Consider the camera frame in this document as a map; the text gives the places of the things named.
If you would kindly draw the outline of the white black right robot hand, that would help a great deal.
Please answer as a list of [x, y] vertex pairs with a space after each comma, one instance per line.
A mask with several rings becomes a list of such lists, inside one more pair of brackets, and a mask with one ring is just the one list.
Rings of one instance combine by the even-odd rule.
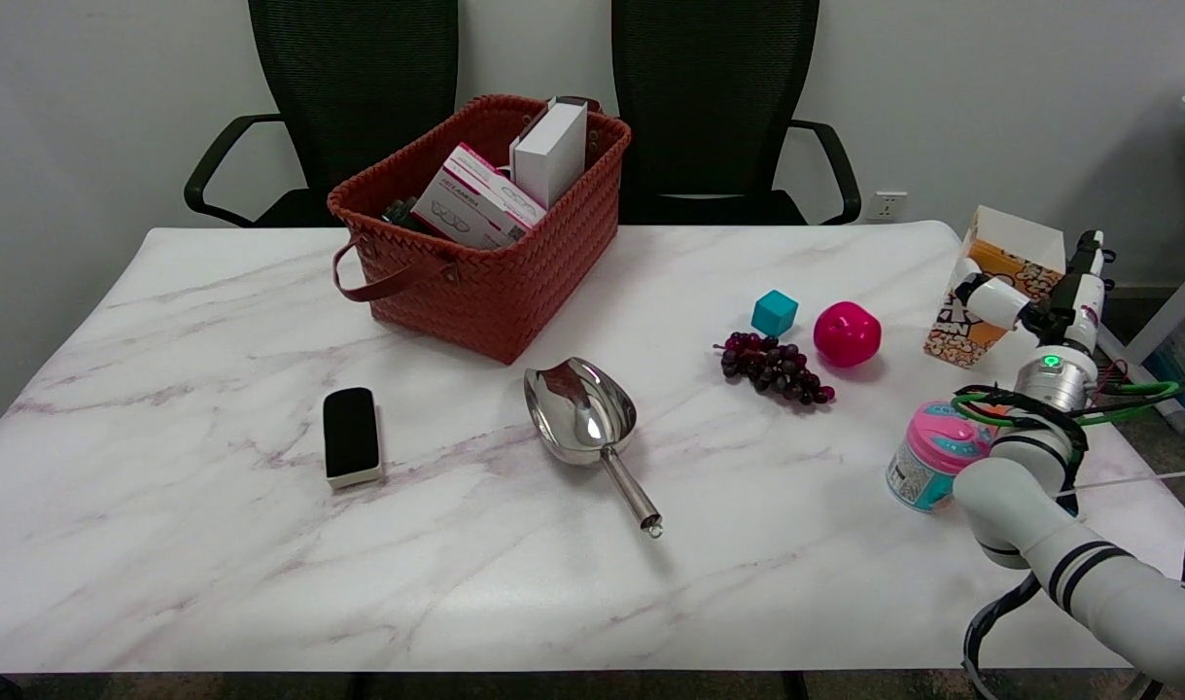
[[1003, 332], [1029, 330], [1039, 346], [1064, 346], [1093, 357], [1106, 298], [1102, 270], [1116, 261], [1104, 248], [1102, 230], [1080, 236], [1058, 283], [1040, 300], [1029, 297], [1000, 275], [989, 275], [969, 257], [957, 264], [952, 294], [966, 314]]

